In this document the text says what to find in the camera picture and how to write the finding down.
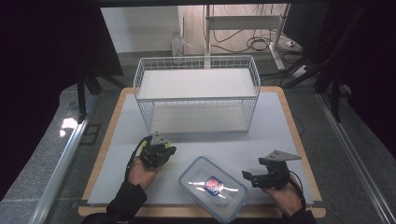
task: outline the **person's arm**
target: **person's arm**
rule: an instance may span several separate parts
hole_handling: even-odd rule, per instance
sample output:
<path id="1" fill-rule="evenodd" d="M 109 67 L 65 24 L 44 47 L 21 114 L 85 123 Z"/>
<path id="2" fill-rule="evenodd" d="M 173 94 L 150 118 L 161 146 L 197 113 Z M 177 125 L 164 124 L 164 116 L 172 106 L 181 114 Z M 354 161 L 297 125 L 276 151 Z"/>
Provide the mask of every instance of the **person's arm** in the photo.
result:
<path id="1" fill-rule="evenodd" d="M 311 211 L 303 209 L 297 190 L 291 183 L 282 189 L 262 189 L 275 201 L 276 206 L 283 213 L 282 219 L 287 224 L 316 224 Z"/>
<path id="2" fill-rule="evenodd" d="M 135 159 L 128 181 L 122 182 L 120 189 L 110 202 L 106 214 L 92 214 L 84 218 L 82 224 L 98 223 L 133 223 L 134 215 L 147 199 L 145 190 L 154 181 L 155 176 L 162 167 L 148 169 L 140 159 Z"/>

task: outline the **human hand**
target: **human hand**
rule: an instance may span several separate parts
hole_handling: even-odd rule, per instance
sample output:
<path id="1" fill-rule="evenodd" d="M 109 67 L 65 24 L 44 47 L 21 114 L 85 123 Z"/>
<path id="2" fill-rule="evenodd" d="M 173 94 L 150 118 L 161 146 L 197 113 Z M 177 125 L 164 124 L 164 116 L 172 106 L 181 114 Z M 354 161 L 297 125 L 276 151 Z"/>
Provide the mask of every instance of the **human hand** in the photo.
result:
<path id="1" fill-rule="evenodd" d="M 143 164 L 143 162 L 136 158 L 132 163 L 131 170 L 128 175 L 128 182 L 134 185 L 140 185 L 143 190 L 149 188 L 151 183 L 154 181 L 155 176 L 161 171 L 162 167 L 156 169 L 149 169 Z"/>
<path id="2" fill-rule="evenodd" d="M 290 176 L 291 180 L 296 182 L 293 175 Z M 276 206 L 287 217 L 291 217 L 298 210 L 302 209 L 302 203 L 297 190 L 291 183 L 288 183 L 282 189 L 262 189 L 265 193 L 275 201 Z"/>

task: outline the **wire basket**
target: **wire basket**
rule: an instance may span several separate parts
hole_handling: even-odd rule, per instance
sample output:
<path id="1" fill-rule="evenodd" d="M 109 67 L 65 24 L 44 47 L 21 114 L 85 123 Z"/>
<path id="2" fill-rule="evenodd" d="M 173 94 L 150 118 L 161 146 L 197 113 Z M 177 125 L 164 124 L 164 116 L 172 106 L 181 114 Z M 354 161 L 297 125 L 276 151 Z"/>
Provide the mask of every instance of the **wire basket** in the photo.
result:
<path id="1" fill-rule="evenodd" d="M 134 77 L 150 133 L 248 132 L 259 93 L 251 56 L 144 58 Z"/>

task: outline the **sleeve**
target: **sleeve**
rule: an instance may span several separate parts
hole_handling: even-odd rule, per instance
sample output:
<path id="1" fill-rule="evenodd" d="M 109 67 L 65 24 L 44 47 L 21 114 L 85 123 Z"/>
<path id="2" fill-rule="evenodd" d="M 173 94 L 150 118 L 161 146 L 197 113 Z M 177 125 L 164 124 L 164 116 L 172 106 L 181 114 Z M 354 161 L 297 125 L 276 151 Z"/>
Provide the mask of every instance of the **sleeve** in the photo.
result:
<path id="1" fill-rule="evenodd" d="M 298 210 L 291 217 L 282 216 L 284 223 L 287 224 L 316 224 L 317 222 L 314 219 L 314 215 L 312 212 L 305 211 L 304 209 Z"/>
<path id="2" fill-rule="evenodd" d="M 91 214 L 81 224 L 134 223 L 134 215 L 146 201 L 147 195 L 140 185 L 123 182 L 107 207 L 107 213 Z"/>

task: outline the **clear plastic lid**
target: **clear plastic lid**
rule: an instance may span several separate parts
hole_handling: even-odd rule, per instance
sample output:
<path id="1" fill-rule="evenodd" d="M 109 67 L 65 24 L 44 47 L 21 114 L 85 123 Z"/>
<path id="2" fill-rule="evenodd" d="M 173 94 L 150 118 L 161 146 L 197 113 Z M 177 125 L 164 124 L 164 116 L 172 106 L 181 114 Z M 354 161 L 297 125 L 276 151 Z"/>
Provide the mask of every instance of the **clear plastic lid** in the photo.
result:
<path id="1" fill-rule="evenodd" d="M 205 157 L 181 174 L 182 189 L 221 223 L 229 223 L 245 204 L 248 189 Z"/>

